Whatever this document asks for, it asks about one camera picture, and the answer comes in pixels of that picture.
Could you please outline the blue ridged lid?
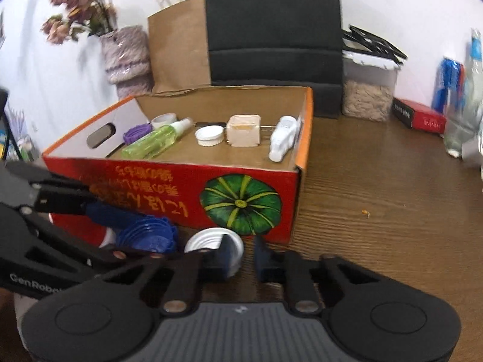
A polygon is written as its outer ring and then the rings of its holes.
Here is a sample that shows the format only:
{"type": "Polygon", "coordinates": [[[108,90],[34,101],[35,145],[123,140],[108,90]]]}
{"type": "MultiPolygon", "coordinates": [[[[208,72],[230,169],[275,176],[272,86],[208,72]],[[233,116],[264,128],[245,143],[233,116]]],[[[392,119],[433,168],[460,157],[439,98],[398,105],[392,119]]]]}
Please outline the blue ridged lid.
{"type": "Polygon", "coordinates": [[[120,248],[154,253],[173,253],[178,249],[178,229],[168,218],[144,217],[121,230],[115,238],[120,248]]]}

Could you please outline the green spray bottle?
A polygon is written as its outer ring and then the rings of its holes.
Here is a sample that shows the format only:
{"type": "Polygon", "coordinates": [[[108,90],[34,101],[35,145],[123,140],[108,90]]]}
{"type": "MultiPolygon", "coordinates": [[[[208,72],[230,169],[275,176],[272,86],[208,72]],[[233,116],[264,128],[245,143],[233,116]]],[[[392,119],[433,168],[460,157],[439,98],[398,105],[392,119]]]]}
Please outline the green spray bottle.
{"type": "Polygon", "coordinates": [[[125,147],[121,156],[128,160],[154,159],[174,145],[192,127],[193,121],[190,118],[164,125],[125,147]]]}

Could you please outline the purple ridged lid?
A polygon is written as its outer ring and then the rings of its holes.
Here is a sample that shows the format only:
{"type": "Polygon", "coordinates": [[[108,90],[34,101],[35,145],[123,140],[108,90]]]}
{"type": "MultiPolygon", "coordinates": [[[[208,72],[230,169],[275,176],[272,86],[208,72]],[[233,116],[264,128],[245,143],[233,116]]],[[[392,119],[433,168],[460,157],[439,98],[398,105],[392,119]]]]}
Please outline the purple ridged lid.
{"type": "Polygon", "coordinates": [[[135,141],[151,133],[152,130],[153,128],[150,123],[144,123],[144,124],[140,124],[132,128],[129,128],[129,130],[123,134],[123,143],[125,145],[131,145],[135,141]]]}

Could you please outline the white tape roll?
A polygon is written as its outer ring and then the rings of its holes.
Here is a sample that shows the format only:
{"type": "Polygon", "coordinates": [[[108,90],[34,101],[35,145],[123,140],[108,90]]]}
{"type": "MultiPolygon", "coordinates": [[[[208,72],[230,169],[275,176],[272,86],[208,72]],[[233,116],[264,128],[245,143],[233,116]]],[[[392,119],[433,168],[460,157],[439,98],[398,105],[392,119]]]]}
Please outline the white tape roll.
{"type": "Polygon", "coordinates": [[[167,113],[156,116],[151,121],[151,126],[154,130],[162,128],[165,125],[170,125],[171,123],[177,122],[177,114],[167,113]]]}

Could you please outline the small white spray bottle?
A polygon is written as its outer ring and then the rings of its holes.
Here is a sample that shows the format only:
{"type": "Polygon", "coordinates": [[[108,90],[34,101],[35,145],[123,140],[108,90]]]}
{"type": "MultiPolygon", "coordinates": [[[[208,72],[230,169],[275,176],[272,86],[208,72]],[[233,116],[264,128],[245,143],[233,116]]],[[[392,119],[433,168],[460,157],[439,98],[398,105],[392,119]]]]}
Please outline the small white spray bottle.
{"type": "Polygon", "coordinates": [[[269,159],[274,163],[283,161],[286,153],[295,143],[298,121],[289,115],[282,116],[270,136],[269,159]]]}

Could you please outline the beige square jar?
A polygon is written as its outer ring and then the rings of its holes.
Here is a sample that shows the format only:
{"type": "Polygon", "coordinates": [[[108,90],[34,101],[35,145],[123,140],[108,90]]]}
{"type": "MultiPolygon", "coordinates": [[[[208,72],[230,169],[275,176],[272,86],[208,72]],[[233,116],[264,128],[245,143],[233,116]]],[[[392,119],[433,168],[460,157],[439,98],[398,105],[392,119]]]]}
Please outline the beige square jar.
{"type": "Polygon", "coordinates": [[[226,137],[233,147],[257,147],[260,145],[260,123],[258,114],[236,114],[226,126],[226,137]]]}

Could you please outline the white red lint brush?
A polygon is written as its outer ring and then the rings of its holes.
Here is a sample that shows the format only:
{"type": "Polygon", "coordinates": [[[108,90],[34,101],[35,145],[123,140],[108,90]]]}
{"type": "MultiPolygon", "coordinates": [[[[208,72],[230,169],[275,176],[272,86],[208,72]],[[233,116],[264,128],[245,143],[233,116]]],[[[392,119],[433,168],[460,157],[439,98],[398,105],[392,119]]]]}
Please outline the white red lint brush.
{"type": "Polygon", "coordinates": [[[102,240],[101,244],[99,245],[100,248],[104,248],[108,245],[115,245],[116,234],[113,229],[107,228],[104,239],[102,240]]]}

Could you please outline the red cardboard box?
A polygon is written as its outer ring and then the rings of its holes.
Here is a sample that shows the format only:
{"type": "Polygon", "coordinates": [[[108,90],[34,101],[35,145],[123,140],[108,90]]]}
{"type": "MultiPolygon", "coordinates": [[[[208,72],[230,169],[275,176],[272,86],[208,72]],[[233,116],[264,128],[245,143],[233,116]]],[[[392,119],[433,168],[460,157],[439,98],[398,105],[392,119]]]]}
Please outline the red cardboard box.
{"type": "Polygon", "coordinates": [[[222,226],[287,244],[308,163],[313,111],[307,87],[205,87],[129,97],[61,137],[43,152],[43,161],[109,204],[192,229],[222,226]],[[166,113],[195,125],[257,114],[269,127],[291,116],[298,127],[279,163],[269,159],[268,138],[255,147],[224,142],[204,147],[193,130],[155,159],[125,159],[123,134],[166,113]]]}

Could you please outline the brown paper bag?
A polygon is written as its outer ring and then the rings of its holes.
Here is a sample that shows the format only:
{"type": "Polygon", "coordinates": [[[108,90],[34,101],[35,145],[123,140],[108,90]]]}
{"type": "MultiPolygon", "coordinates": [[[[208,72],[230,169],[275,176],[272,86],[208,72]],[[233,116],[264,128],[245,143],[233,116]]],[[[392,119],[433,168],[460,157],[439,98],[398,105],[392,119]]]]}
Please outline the brown paper bag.
{"type": "Polygon", "coordinates": [[[211,85],[205,0],[156,0],[148,17],[153,92],[211,85]]]}

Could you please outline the red flat box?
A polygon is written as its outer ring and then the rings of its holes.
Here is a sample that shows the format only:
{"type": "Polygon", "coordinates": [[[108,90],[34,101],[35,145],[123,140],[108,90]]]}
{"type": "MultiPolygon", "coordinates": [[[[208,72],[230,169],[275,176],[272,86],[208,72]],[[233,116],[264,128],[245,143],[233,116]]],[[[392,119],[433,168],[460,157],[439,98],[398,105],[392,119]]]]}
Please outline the red flat box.
{"type": "Polygon", "coordinates": [[[445,115],[423,104],[394,98],[391,110],[400,122],[413,130],[439,135],[445,131],[445,115]]]}

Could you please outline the dried pink roses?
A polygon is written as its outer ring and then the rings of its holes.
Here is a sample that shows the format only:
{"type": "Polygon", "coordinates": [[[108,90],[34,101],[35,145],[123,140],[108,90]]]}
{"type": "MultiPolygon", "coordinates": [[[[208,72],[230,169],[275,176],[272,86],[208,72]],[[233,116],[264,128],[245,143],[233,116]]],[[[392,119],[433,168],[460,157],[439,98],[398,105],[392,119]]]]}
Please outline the dried pink roses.
{"type": "Polygon", "coordinates": [[[117,29],[117,12],[112,0],[49,0],[64,12],[48,18],[42,32],[51,44],[77,42],[79,36],[102,36],[117,29]]]}

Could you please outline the clear container with grains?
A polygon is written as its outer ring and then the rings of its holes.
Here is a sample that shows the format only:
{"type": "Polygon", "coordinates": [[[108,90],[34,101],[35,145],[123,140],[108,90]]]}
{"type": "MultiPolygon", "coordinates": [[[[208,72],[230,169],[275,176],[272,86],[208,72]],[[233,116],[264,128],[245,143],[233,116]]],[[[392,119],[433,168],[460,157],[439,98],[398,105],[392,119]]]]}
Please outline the clear container with grains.
{"type": "Polygon", "coordinates": [[[354,25],[343,31],[343,43],[342,113],[386,122],[407,55],[385,38],[354,25]]]}

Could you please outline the clear glass bottle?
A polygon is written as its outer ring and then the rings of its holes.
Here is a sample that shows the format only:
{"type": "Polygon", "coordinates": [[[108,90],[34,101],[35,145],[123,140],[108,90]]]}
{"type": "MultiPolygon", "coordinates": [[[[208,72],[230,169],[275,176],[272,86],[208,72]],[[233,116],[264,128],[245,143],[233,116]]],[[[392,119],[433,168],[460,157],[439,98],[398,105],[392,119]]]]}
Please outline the clear glass bottle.
{"type": "Polygon", "coordinates": [[[482,38],[472,29],[469,64],[465,69],[462,93],[450,107],[444,133],[446,153],[453,158],[462,156],[462,145],[473,139],[482,121],[482,38]]]}

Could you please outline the blue drink can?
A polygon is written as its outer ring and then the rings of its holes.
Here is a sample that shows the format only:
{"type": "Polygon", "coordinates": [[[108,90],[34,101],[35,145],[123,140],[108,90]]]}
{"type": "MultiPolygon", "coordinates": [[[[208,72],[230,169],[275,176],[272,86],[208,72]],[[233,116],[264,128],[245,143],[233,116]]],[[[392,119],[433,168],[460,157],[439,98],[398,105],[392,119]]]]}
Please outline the blue drink can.
{"type": "Polygon", "coordinates": [[[459,106],[464,75],[462,63],[443,58],[437,70],[435,94],[431,103],[434,111],[447,114],[449,110],[459,106]]]}

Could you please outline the black paper bag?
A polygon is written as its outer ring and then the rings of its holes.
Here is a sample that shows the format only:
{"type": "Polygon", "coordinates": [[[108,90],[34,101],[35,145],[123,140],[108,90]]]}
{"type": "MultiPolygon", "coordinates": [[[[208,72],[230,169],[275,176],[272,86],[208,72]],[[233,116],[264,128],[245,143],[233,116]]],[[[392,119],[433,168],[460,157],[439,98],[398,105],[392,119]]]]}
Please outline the black paper bag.
{"type": "Polygon", "coordinates": [[[211,82],[309,87],[314,115],[343,98],[340,0],[206,0],[211,82]]]}

